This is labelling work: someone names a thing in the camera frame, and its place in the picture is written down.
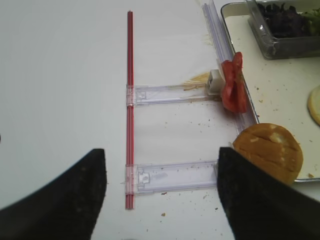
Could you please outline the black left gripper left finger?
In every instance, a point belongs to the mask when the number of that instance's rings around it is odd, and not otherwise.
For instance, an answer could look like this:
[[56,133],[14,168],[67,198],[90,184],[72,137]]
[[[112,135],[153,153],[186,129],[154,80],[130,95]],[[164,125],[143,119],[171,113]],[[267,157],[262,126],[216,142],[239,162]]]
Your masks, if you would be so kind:
[[92,149],[56,179],[1,209],[2,240],[89,240],[107,190],[105,151]]

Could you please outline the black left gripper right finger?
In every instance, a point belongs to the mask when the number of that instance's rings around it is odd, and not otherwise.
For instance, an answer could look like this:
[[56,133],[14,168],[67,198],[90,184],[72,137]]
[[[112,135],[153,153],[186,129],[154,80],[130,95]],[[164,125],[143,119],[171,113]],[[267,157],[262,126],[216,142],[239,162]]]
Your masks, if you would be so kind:
[[318,240],[320,203],[221,147],[217,192],[236,240]]

